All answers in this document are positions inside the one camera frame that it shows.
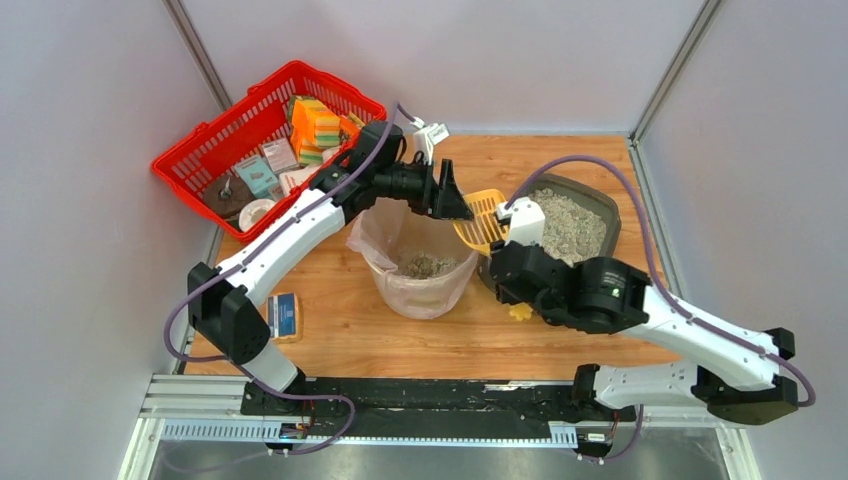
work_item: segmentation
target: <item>wood surface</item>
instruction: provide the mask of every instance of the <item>wood surface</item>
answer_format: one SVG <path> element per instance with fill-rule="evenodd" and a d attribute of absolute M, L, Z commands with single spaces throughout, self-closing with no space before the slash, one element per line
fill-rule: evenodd
<path fill-rule="evenodd" d="M 539 166 L 577 153 L 609 160 L 635 185 L 622 137 L 452 136 L 437 147 L 436 158 L 454 160 L 463 190 L 497 188 L 509 198 Z M 615 257 L 646 269 L 636 210 L 618 180 L 586 163 L 562 165 L 551 173 L 585 183 L 618 203 L 622 228 Z M 351 226 L 310 252 L 275 290 L 295 292 L 300 299 L 303 339 L 279 348 L 308 376 L 565 380 L 586 363 L 633 366 L 679 358 L 621 335 L 550 327 L 537 316 L 517 322 L 476 274 L 444 316 L 402 317 L 383 302 L 361 255 L 345 246 Z M 225 236 L 218 261 L 241 248 Z M 264 306 L 260 311 L 265 314 Z M 192 355 L 216 353 L 206 339 L 195 337 Z M 186 373 L 238 374 L 226 362 L 189 364 Z"/>

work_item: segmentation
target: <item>gray wall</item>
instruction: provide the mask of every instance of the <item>gray wall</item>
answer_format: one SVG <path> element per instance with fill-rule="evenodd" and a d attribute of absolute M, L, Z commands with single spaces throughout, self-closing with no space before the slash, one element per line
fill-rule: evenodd
<path fill-rule="evenodd" d="M 185 0 L 234 99 L 288 60 L 454 131 L 629 131 L 702 0 Z"/>
<path fill-rule="evenodd" d="M 819 403 L 750 431 L 766 479 L 848 456 L 848 3 L 730 1 L 644 143 L 686 296 L 795 331 Z"/>
<path fill-rule="evenodd" d="M 150 161 L 216 106 L 157 1 L 0 15 L 0 478 L 114 478 L 212 226 Z"/>

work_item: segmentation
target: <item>litter box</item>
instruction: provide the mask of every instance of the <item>litter box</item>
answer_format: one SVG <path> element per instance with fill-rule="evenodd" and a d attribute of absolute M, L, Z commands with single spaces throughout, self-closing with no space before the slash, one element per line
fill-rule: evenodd
<path fill-rule="evenodd" d="M 607 233 L 601 241 L 601 250 L 598 256 L 608 257 L 615 253 L 615 244 L 618 243 L 618 234 L 621 233 L 621 217 L 618 215 L 618 205 L 613 199 L 588 185 L 551 173 L 540 175 L 524 193 L 529 195 L 546 188 L 550 188 L 558 195 L 570 198 L 574 203 L 600 216 L 607 227 Z M 480 277 L 486 288 L 494 292 L 495 282 L 489 276 L 489 261 L 489 257 L 480 256 L 480 260 L 477 262 L 477 276 Z"/>

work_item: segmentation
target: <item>litter scoop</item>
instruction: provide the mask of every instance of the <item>litter scoop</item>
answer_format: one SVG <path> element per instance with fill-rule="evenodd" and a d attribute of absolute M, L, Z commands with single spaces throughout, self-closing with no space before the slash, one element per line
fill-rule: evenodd
<path fill-rule="evenodd" d="M 454 221 L 453 228 L 469 248 L 490 257 L 492 242 L 506 240 L 509 233 L 509 225 L 499 224 L 495 217 L 495 210 L 499 204 L 506 201 L 506 198 L 500 190 L 489 189 L 469 193 L 463 199 L 471 207 L 474 219 Z M 533 309 L 526 303 L 510 305 L 509 315 L 518 321 L 529 320 L 533 315 Z"/>

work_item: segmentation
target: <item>red plastic basket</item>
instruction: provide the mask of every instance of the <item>red plastic basket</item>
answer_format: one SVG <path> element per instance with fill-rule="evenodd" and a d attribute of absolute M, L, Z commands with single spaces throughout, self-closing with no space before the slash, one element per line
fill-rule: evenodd
<path fill-rule="evenodd" d="M 336 114 L 353 112 L 366 123 L 386 119 L 386 109 L 382 105 L 348 83 L 303 62 L 293 61 L 262 83 L 248 88 L 242 101 L 213 122 L 195 127 L 191 134 L 154 160 L 151 169 L 192 210 L 217 223 L 240 242 L 250 242 L 294 204 L 308 182 L 277 202 L 247 232 L 239 231 L 212 212 L 203 203 L 203 191 L 225 172 L 235 175 L 232 167 L 251 155 L 261 154 L 263 143 L 291 135 L 292 126 L 286 120 L 285 106 L 292 95 L 311 95 Z M 355 140 L 345 147 L 352 146 Z"/>

